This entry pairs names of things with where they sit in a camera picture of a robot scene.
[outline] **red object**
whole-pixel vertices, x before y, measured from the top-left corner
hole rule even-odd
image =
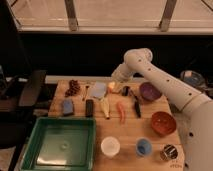
[[[170,114],[159,111],[152,115],[151,126],[158,134],[165,136],[176,130],[176,121]]]
[[[121,102],[117,102],[116,107],[118,109],[118,113],[120,114],[120,122],[124,123],[125,122],[125,110],[124,106]]]
[[[162,96],[162,93],[156,89],[150,82],[142,83],[139,87],[140,95],[149,101],[154,101]]]

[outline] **green plastic tray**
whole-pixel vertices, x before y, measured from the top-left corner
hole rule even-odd
[[[96,124],[90,118],[39,118],[30,136],[21,171],[90,171]]]

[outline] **white container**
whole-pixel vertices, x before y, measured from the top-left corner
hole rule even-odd
[[[114,157],[120,151],[120,143],[115,137],[106,137],[101,142],[101,151],[109,158]]]

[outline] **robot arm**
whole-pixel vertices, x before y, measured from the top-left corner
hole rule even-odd
[[[151,60],[152,52],[147,48],[129,50],[124,55],[124,63],[115,69],[112,77],[123,82],[130,80],[136,72],[140,73],[186,114],[211,100],[197,89],[155,67],[150,63]]]
[[[149,49],[133,49],[124,55],[124,62],[112,77],[125,82],[135,73],[143,75],[184,114],[190,116],[190,136],[185,150],[185,171],[213,169],[213,101],[197,89],[185,84],[150,63]]]

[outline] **wooden cutting board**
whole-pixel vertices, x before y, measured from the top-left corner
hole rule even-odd
[[[87,99],[94,100],[94,117],[96,120],[96,150],[94,159],[94,171],[182,171],[184,164],[184,153],[181,146],[177,130],[166,136],[159,136],[150,124],[150,118],[157,111],[171,113],[168,101],[165,96],[154,102],[148,102],[139,95],[140,83],[125,83],[130,86],[135,95],[140,99],[140,109],[142,117],[137,118],[133,108],[134,101],[130,96],[121,96],[121,94],[107,94],[110,104],[110,119],[105,116],[100,108],[98,99],[89,97],[90,90],[94,82],[80,82],[81,90],[76,96],[68,97],[74,104],[74,116],[85,117],[85,101],[82,100],[86,85],[89,85]],[[68,81],[59,81],[52,101],[48,116],[62,116],[62,101],[65,99],[65,92],[69,88]],[[124,124],[120,123],[120,115],[116,108],[116,103],[121,101],[125,107],[126,120]],[[112,159],[107,158],[100,148],[101,141],[107,136],[116,137],[121,149]],[[152,144],[152,153],[147,157],[139,157],[136,154],[136,142],[139,138],[149,139]],[[178,158],[168,162],[160,158],[160,151],[166,144],[173,144],[178,150]]]

